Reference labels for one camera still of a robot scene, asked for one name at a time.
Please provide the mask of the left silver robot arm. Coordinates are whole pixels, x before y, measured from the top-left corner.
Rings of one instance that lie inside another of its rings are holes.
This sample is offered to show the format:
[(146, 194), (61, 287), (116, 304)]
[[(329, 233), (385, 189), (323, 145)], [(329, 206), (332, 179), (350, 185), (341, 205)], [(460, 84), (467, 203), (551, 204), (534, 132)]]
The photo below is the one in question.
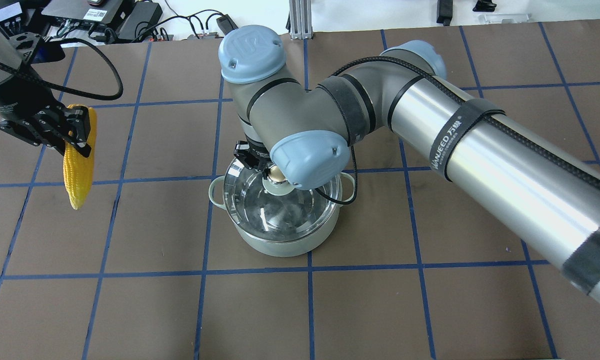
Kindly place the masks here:
[(87, 107), (69, 108), (0, 30), (0, 130), (32, 146), (89, 157), (95, 128)]

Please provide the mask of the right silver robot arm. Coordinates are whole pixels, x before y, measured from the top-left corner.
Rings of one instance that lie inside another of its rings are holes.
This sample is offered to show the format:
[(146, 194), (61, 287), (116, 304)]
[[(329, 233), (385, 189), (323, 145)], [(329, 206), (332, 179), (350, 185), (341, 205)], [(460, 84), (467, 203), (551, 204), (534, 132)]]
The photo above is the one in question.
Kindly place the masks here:
[(245, 166), (311, 191), (336, 178), (350, 148), (385, 127), (600, 304), (600, 172), (447, 81), (435, 48), (412, 40), (345, 64), (306, 90), (265, 26), (218, 48), (247, 141)]

